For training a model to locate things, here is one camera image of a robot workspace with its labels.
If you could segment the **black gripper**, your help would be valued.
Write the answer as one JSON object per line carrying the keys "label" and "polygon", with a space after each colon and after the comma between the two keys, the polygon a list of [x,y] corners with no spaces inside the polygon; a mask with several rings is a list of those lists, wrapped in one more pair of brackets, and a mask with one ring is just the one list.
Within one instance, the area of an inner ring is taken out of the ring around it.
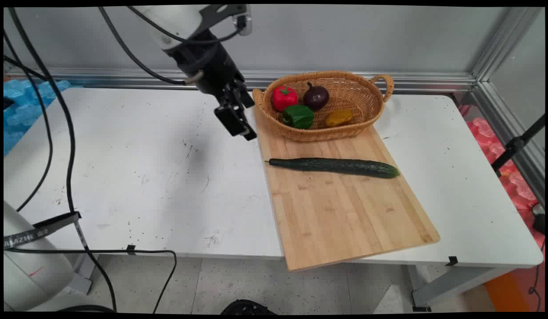
{"label": "black gripper", "polygon": [[244,110],[254,106],[244,78],[221,43],[187,44],[164,37],[164,52],[189,78],[199,71],[203,77],[194,83],[202,93],[215,96],[219,106],[214,114],[232,136],[247,141],[257,137]]}

